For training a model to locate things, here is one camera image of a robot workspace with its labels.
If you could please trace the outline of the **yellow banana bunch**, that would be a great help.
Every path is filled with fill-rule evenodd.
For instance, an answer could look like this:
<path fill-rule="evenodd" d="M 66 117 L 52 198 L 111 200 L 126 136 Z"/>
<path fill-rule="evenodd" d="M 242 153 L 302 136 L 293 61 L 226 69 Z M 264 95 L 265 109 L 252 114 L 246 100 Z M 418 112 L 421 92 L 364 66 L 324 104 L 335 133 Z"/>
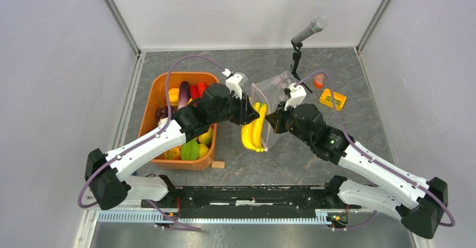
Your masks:
<path fill-rule="evenodd" d="M 266 117 L 267 105 L 256 102 L 253 108 L 259 113 L 259 117 L 252 123 L 242 127 L 241 142 L 245 149 L 261 153 L 265 151 L 265 148 L 262 145 L 261 135 Z"/>

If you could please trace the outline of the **clear zip top bag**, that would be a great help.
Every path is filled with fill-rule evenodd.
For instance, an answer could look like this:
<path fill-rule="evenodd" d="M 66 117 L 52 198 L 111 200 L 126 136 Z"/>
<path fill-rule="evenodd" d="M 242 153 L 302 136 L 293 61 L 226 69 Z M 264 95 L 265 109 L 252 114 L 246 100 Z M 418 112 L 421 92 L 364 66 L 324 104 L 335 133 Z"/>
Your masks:
<path fill-rule="evenodd" d="M 296 83 L 297 80 L 291 72 L 284 71 L 276 76 L 272 76 L 267 80 L 258 83 L 252 83 L 250 101 L 252 105 L 256 102 L 267 105 L 266 115 L 275 113 L 279 103 L 285 103 L 289 98 L 289 85 Z M 275 134 L 269 123 L 264 121 L 263 131 L 261 135 L 262 145 L 268 152 L 277 142 L 281 134 Z"/>

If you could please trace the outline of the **dark grape bunch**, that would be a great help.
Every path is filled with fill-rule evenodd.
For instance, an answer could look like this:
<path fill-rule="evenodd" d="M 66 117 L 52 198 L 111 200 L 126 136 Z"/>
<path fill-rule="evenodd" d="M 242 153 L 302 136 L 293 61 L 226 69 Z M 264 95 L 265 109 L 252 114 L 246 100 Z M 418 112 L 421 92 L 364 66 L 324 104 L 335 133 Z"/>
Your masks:
<path fill-rule="evenodd" d="M 174 113 L 174 109 L 173 107 L 171 107 L 170 110 L 168 110 L 168 107 L 162 107 L 162 108 L 158 108 L 156 110 L 156 118 L 157 120 L 161 120 L 161 119 L 167 119 L 169 117 L 169 115 L 173 114 Z"/>

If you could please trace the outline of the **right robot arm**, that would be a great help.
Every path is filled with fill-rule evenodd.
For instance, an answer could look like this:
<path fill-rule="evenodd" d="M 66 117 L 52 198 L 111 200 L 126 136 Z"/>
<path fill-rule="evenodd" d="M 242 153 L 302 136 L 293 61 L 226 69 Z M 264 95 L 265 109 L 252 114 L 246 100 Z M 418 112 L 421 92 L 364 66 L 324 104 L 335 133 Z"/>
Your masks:
<path fill-rule="evenodd" d="M 347 168 L 374 183 L 364 188 L 347 178 L 324 192 L 326 204 L 360 205 L 385 213 L 410 232 L 432 239 L 443 225 L 448 207 L 448 184 L 439 177 L 427 180 L 404 171 L 375 155 L 360 142 L 325 123 L 314 104 L 278 108 L 266 116 L 277 134 L 290 133 L 310 147 L 320 159 Z"/>

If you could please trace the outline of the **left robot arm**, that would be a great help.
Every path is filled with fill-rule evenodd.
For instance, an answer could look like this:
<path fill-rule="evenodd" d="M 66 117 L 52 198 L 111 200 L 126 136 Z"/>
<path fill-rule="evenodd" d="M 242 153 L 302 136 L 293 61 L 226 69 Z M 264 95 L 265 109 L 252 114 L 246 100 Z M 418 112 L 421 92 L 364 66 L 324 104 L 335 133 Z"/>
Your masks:
<path fill-rule="evenodd" d="M 164 152 L 183 145 L 224 121 L 248 125 L 260 114 L 245 93 L 237 95 L 224 84 L 212 84 L 202 96 L 168 116 L 144 136 L 114 150 L 92 150 L 86 160 L 85 185 L 78 205 L 109 210 L 132 194 L 132 173 Z"/>

